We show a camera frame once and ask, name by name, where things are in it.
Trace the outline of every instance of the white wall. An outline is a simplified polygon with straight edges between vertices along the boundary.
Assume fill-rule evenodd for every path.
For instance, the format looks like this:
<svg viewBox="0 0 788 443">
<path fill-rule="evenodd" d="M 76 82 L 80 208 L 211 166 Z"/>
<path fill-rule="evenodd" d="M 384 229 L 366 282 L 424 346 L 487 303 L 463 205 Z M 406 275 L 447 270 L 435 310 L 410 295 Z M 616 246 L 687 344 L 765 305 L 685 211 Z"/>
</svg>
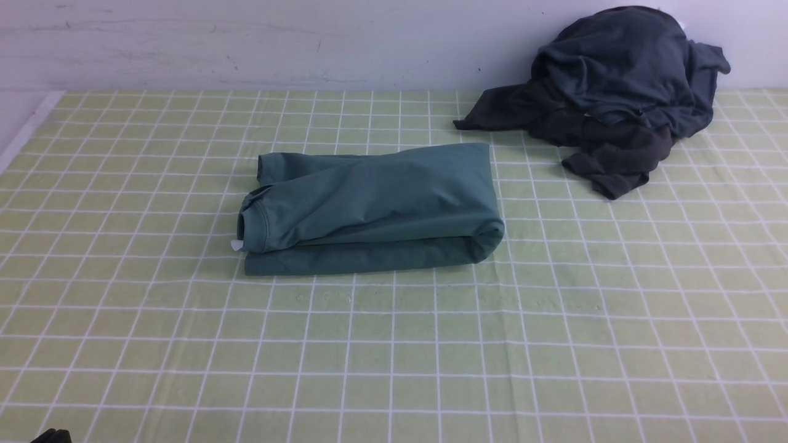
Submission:
<svg viewBox="0 0 788 443">
<path fill-rule="evenodd" d="M 482 89 L 625 0 L 5 0 L 1 89 Z M 722 46 L 723 87 L 788 86 L 786 0 L 653 0 Z"/>
</svg>

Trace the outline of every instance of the dark gray clothing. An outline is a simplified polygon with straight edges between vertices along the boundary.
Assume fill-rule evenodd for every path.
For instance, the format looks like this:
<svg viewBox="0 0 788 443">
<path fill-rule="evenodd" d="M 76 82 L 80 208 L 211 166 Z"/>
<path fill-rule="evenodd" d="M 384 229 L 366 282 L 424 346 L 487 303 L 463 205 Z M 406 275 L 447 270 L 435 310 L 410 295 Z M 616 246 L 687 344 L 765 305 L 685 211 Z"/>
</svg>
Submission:
<svg viewBox="0 0 788 443">
<path fill-rule="evenodd" d="M 712 121 L 719 47 L 688 40 L 670 15 L 643 6 L 607 9 L 575 21 L 542 47 L 531 78 L 548 77 L 581 111 L 607 125 L 667 126 L 684 138 Z"/>
<path fill-rule="evenodd" d="M 247 275 L 353 274 L 476 263 L 503 238 L 489 146 L 258 159 L 237 238 Z"/>
</svg>

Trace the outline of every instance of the pile of clothes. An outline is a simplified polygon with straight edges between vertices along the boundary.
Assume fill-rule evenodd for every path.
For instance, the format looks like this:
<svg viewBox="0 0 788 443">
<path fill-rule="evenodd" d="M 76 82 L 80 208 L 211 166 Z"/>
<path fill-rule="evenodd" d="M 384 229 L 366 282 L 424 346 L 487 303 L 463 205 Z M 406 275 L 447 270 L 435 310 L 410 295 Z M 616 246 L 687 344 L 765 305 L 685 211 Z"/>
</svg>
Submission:
<svg viewBox="0 0 788 443">
<path fill-rule="evenodd" d="M 541 48 L 525 84 L 485 91 L 458 129 L 522 128 L 580 147 L 563 160 L 617 199 L 646 183 L 676 140 L 712 120 L 723 52 L 655 9 L 576 21 Z M 504 236 L 489 146 L 396 154 L 267 154 L 238 216 L 247 275 L 353 274 L 486 259 Z"/>
<path fill-rule="evenodd" d="M 557 146 L 593 189 L 618 199 L 649 181 L 678 139 L 712 121 L 719 47 L 688 40 L 670 15 L 642 6 L 575 21 L 542 47 L 525 84 L 485 91 L 457 129 L 525 129 Z"/>
</svg>

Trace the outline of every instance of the folded shirt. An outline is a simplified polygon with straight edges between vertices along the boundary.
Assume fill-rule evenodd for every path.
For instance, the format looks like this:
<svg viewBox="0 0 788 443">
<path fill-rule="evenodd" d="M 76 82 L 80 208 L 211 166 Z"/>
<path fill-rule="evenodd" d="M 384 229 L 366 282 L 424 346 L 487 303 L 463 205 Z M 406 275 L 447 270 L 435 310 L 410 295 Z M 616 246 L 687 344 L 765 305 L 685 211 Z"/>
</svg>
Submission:
<svg viewBox="0 0 788 443">
<path fill-rule="evenodd" d="M 353 274 L 477 263 L 504 236 L 489 146 L 387 155 L 274 153 L 244 199 L 246 275 Z"/>
</svg>

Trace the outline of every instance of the teal shirt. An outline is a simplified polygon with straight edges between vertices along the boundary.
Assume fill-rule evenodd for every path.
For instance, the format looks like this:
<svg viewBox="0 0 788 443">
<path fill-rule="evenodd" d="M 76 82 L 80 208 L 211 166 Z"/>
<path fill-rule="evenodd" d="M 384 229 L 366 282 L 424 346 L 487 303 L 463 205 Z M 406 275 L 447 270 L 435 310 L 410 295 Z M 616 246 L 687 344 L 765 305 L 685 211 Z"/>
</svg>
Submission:
<svg viewBox="0 0 788 443">
<path fill-rule="evenodd" d="M 476 263 L 504 235 L 482 143 L 388 155 L 266 154 L 257 178 L 238 217 L 247 275 Z"/>
</svg>

